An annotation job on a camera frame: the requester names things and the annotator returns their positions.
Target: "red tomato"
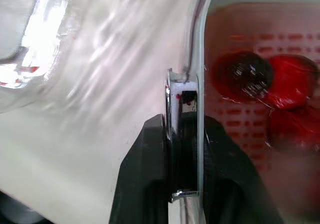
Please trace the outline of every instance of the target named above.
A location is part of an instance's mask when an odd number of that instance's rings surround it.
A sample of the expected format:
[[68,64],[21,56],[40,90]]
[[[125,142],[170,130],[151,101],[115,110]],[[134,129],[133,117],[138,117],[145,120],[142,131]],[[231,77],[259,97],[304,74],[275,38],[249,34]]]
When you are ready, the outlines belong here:
[[277,55],[268,61],[274,78],[262,101],[270,107],[286,110],[304,106],[317,85],[315,63],[300,55]]
[[234,102],[253,101],[271,86],[273,70],[259,55],[240,51],[221,56],[212,65],[213,87]]
[[275,109],[267,121],[267,141],[277,150],[320,153],[320,109]]

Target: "black plastic part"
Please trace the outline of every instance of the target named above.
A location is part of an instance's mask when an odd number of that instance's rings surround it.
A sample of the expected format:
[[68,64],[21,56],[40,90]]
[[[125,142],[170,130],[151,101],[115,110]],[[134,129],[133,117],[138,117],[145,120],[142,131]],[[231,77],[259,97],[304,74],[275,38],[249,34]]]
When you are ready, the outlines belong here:
[[205,117],[203,209],[207,224],[282,224],[247,155]]
[[169,142],[169,192],[198,190],[197,92],[183,91],[179,100],[178,133]]
[[110,224],[168,223],[168,151],[164,118],[156,115],[121,163]]

